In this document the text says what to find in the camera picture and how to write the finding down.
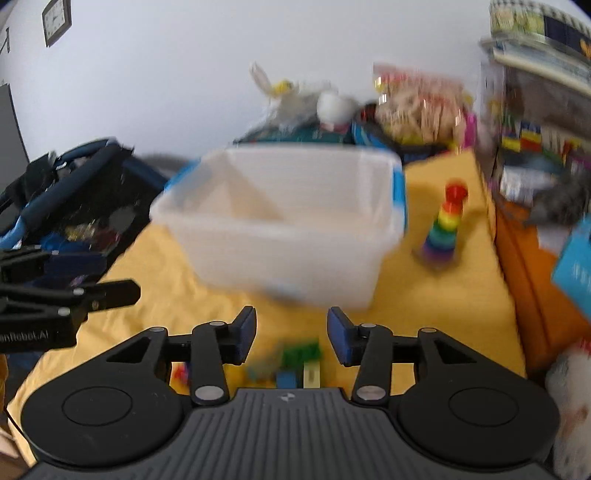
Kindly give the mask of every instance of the orange cloth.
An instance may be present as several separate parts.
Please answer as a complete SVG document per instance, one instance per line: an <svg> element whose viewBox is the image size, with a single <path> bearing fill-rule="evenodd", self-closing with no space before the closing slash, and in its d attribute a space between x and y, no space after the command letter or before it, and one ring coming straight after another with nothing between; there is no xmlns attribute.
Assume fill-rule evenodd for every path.
<svg viewBox="0 0 591 480"><path fill-rule="evenodd" d="M525 209L506 204L516 218ZM591 337L591 324L551 282L557 257L538 247L537 230L523 228L498 209L496 248L515 310L529 374L543 371L571 343Z"/></svg>
<svg viewBox="0 0 591 480"><path fill-rule="evenodd" d="M8 378L8 366L6 364L6 357L0 355L0 410L4 409L4 385Z"/></svg>

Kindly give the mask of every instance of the yellow cloth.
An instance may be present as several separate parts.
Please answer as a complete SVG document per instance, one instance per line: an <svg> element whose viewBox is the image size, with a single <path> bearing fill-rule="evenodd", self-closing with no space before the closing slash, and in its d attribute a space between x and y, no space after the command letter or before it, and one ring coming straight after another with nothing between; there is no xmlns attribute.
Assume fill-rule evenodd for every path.
<svg viewBox="0 0 591 480"><path fill-rule="evenodd" d="M487 199L472 153L417 163L406 170L409 231L382 266L373 305L346 313L354 323L387 325L396 335L415 336L421 327L436 327L518 374L524 361L514 305L503 281L487 213ZM459 262L434 274L413 257L444 200L448 180L462 179L469 197L458 231ZM326 336L326 310L278 303L262 296L209 288L195 277L175 240L161 227L149 226L118 259L108 280L134 278L142 288L137 305L91 314L78 334L78 346L45 354L25 380L9 410L20 418L22 405L39 386L151 326L169 334L189 333L213 319L231 321L244 305L256 308L258 328L249 359L260 357L280 339L318 337L324 352L323 385L350 391L355 368L337 363ZM393 393L414 382L408 365L393 371ZM244 367L226 369L231 388L244 385ZM27 462L34 462L26 441L14 432Z"/></svg>

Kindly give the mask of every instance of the black gripper base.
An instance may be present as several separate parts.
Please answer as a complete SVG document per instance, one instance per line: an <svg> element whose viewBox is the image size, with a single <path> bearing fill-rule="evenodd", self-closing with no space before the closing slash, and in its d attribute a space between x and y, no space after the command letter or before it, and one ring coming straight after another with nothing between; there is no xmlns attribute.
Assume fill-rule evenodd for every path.
<svg viewBox="0 0 591 480"><path fill-rule="evenodd" d="M453 469L407 445L377 408L347 402L338 388L240 389L219 407L190 413L149 458L75 472L47 463L26 480L552 480L534 463L507 472Z"/></svg>

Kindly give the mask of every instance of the clock face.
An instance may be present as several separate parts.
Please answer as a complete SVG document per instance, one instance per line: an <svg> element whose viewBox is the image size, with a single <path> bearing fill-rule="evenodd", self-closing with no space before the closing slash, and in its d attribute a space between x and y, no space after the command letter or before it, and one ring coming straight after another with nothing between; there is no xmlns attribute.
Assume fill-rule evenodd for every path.
<svg viewBox="0 0 591 480"><path fill-rule="evenodd" d="M66 23L64 0L57 0L55 5L47 11L43 20L46 36L47 38L51 38Z"/></svg>

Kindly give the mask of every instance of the clear plastic bin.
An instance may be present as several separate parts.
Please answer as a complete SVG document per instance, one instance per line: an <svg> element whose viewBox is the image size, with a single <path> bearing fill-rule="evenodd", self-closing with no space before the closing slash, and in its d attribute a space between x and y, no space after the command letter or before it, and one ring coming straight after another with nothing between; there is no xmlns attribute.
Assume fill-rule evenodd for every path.
<svg viewBox="0 0 591 480"><path fill-rule="evenodd" d="M404 235L404 176L379 150L241 145L173 178L150 216L211 286L366 308Z"/></svg>

